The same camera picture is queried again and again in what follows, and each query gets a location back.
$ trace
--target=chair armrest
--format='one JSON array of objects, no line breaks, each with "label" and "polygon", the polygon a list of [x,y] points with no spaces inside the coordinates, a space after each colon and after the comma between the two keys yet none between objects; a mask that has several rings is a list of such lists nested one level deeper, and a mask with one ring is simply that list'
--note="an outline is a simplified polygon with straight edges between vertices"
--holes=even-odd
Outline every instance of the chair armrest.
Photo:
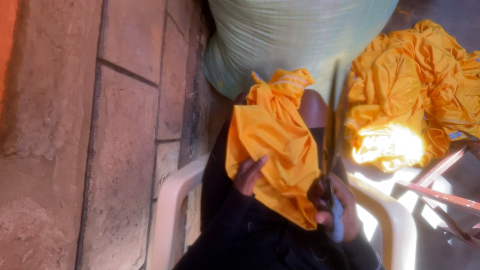
[{"label": "chair armrest", "polygon": [[417,227],[409,211],[392,197],[349,174],[357,203],[369,211],[382,229],[386,270],[414,270]]},{"label": "chair armrest", "polygon": [[173,234],[179,219],[180,207],[184,198],[202,182],[202,176],[209,154],[190,162],[170,175],[162,184],[156,210],[152,252],[152,270],[169,268],[172,252]]}]

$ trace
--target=person's right hand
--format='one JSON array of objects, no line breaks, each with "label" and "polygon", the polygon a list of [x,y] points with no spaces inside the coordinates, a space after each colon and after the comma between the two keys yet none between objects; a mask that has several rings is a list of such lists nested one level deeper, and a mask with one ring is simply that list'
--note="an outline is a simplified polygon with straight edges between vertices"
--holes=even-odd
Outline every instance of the person's right hand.
[{"label": "person's right hand", "polygon": [[264,155],[255,162],[253,162],[251,158],[242,162],[237,171],[237,175],[233,180],[233,186],[240,191],[240,193],[246,196],[251,196],[253,194],[255,183],[262,176],[260,170],[267,161],[268,156]]},{"label": "person's right hand", "polygon": [[[361,222],[357,215],[355,196],[335,174],[330,173],[328,177],[332,181],[333,192],[343,207],[343,242],[350,242],[354,240],[361,231]],[[333,230],[333,216],[326,210],[327,203],[322,199],[324,192],[325,187],[323,181],[319,178],[310,186],[307,197],[318,210],[318,213],[315,215],[315,220],[319,224],[323,224],[327,231],[331,231]]]}]

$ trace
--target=pile of yellow garments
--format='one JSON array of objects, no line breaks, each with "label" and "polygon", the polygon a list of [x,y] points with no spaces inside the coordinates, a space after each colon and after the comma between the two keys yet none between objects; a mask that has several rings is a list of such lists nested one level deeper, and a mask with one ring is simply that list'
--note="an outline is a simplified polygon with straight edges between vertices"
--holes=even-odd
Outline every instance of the pile of yellow garments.
[{"label": "pile of yellow garments", "polygon": [[352,63],[346,138],[353,157],[386,172],[443,157],[479,137],[480,52],[429,20],[377,36]]},{"label": "pile of yellow garments", "polygon": [[306,69],[277,70],[267,84],[252,73],[255,85],[247,106],[235,106],[228,132],[225,167],[235,178],[239,164],[268,154],[255,198],[298,226],[317,227],[317,210],[307,198],[320,175],[317,145],[297,109],[306,86],[314,83]]}]

